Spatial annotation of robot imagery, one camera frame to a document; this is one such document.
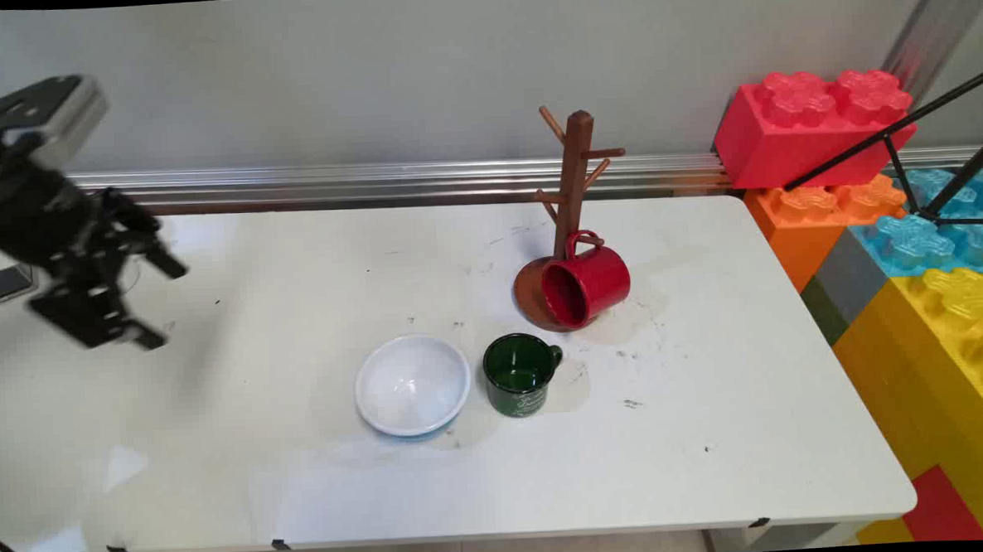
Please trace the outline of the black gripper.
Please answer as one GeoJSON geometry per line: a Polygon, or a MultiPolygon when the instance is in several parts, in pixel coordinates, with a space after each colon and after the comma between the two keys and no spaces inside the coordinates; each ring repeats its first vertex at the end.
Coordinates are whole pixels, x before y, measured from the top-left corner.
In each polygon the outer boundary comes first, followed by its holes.
{"type": "Polygon", "coordinates": [[[115,287],[126,254],[141,254],[170,279],[188,273],[160,231],[160,220],[119,189],[87,195],[65,174],[27,156],[0,155],[0,251],[51,278],[52,285],[30,299],[30,310],[86,349],[133,342],[152,351],[167,342],[163,332],[129,311],[115,287]],[[123,253],[112,256],[100,275],[84,247],[104,225],[123,253]]]}

